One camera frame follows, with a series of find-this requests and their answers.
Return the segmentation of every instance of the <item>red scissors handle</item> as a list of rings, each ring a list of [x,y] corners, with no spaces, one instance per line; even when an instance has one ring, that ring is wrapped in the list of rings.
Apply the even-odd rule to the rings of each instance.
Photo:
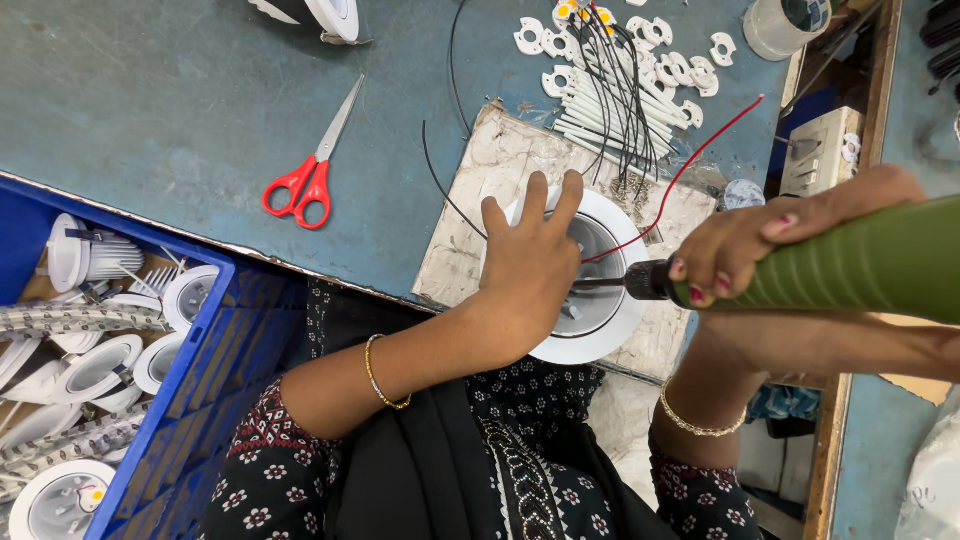
[[[326,191],[326,173],[329,168],[329,160],[317,163],[317,159],[311,155],[296,171],[277,178],[263,190],[263,196],[260,199],[263,208],[276,217],[294,214],[294,217],[297,218],[297,224],[301,227],[311,231],[319,229],[326,223],[326,218],[330,216],[330,195]],[[310,186],[303,193],[301,199],[300,194],[307,184],[310,184]],[[270,206],[270,195],[282,187],[290,190],[290,202],[281,209],[274,209]],[[306,218],[303,217],[303,212],[310,203],[324,205],[324,217],[317,223],[307,223]]]
[[[317,172],[313,175],[313,182],[307,187],[306,193],[300,203],[294,209],[294,217],[297,218],[297,224],[304,229],[311,231],[319,229],[326,223],[326,218],[330,217],[330,195],[326,192],[326,172],[330,170],[330,161],[323,160],[317,163]],[[310,203],[320,203],[324,205],[324,217],[317,223],[307,223],[303,217],[303,212]]]
[[[260,199],[263,208],[276,217],[283,217],[294,213],[294,207],[297,205],[300,193],[303,191],[306,183],[310,181],[310,175],[313,174],[313,170],[316,167],[317,159],[311,154],[296,171],[270,182],[270,185],[263,190],[263,197]],[[270,195],[282,187],[290,190],[290,202],[282,209],[274,209],[270,206]]]

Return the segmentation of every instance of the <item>fingernail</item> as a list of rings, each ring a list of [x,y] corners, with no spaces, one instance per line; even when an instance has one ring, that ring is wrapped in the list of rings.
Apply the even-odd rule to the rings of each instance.
[[[763,227],[763,233],[768,236],[776,236],[797,225],[800,217],[797,214],[786,213]]]
[[[700,287],[697,285],[690,286],[690,303],[691,304],[700,304],[704,301],[704,291],[700,290]]]
[[[673,265],[670,266],[670,279],[675,282],[680,282],[684,279],[684,260],[682,258],[673,259]]]
[[[724,272],[717,272],[716,280],[716,291],[720,296],[725,296],[730,293],[730,277],[727,276]]]

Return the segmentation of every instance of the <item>scissors blade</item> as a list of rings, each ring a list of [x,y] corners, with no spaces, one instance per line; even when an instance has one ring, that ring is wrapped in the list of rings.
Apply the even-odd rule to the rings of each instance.
[[[360,75],[360,79],[357,80],[356,85],[353,85],[353,90],[350,91],[350,94],[347,96],[344,104],[340,106],[340,110],[337,111],[337,115],[333,117],[333,122],[326,130],[324,140],[320,141],[320,146],[317,147],[316,156],[318,163],[329,160],[330,155],[333,154],[333,147],[337,145],[337,139],[340,138],[340,132],[342,132],[344,130],[344,126],[347,125],[347,119],[350,117],[350,111],[353,110],[353,103],[357,99],[357,94],[360,93],[360,86],[363,85],[363,80],[365,77],[366,75],[364,74]]]

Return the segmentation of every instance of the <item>scissors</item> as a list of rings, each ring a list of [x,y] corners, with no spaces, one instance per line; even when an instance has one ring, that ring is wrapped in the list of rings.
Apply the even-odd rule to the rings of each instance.
[[[360,75],[360,79],[356,85],[353,85],[353,90],[351,90],[347,96],[347,100],[344,101],[337,115],[334,116],[333,123],[330,124],[330,127],[326,130],[326,135],[324,135],[324,139],[320,141],[317,152],[311,154],[300,168],[286,176],[277,178],[264,189],[261,203],[263,204],[263,208],[269,213],[276,217],[294,214],[297,218],[297,224],[311,231],[319,229],[326,223],[326,218],[330,216],[330,195],[326,191],[326,173],[330,169],[330,155],[333,154],[333,148],[337,145],[340,132],[344,130],[344,126],[347,124],[347,118],[349,118],[350,111],[353,109],[353,103],[357,99],[357,94],[360,92],[360,86],[363,84],[363,80],[364,75]],[[310,183],[310,177],[313,177],[312,184]],[[310,184],[310,187],[303,193],[303,198],[300,199],[300,193],[307,184]],[[282,209],[274,209],[270,206],[270,194],[281,187],[290,190],[290,202]],[[310,203],[320,203],[324,205],[324,217],[317,223],[307,223],[303,217],[303,212]]]

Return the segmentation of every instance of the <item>person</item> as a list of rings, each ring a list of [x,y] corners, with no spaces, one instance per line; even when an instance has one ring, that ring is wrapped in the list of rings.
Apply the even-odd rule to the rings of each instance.
[[[390,335],[321,350],[271,384],[236,430],[198,537],[757,540],[734,470],[735,428],[770,373],[960,382],[950,328],[892,327],[861,313],[702,312],[650,428],[655,513],[586,423],[603,373],[527,356],[552,331],[577,273],[566,230],[583,189],[567,172],[544,220],[547,181],[534,173],[516,227],[483,201],[479,292],[396,332],[354,312],[360,326]],[[707,307],[741,293],[777,247],[923,198],[909,173],[884,165],[809,199],[717,213],[684,241],[670,277],[688,280]],[[340,301],[318,282],[311,294],[310,337],[325,347],[344,318],[331,313]]]

